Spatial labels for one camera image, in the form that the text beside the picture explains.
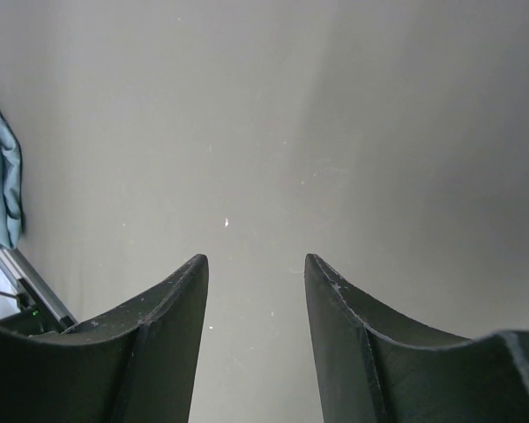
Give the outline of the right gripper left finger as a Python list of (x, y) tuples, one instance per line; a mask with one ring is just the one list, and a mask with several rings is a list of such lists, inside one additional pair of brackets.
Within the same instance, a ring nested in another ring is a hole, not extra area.
[(185, 422), (208, 294), (207, 257), (63, 332), (0, 325), (0, 422)]

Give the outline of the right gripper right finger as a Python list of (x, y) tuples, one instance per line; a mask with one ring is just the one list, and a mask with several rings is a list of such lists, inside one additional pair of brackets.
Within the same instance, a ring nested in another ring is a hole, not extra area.
[(399, 313), (305, 260), (327, 422), (529, 422), (529, 330), (469, 339)]

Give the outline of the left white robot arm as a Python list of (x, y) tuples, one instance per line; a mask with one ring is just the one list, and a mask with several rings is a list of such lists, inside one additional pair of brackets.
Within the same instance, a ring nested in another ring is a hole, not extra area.
[(27, 293), (6, 293), (0, 297), (15, 300), (19, 311), (0, 319), (0, 327), (25, 336), (37, 336), (50, 332), (52, 327), (35, 301)]

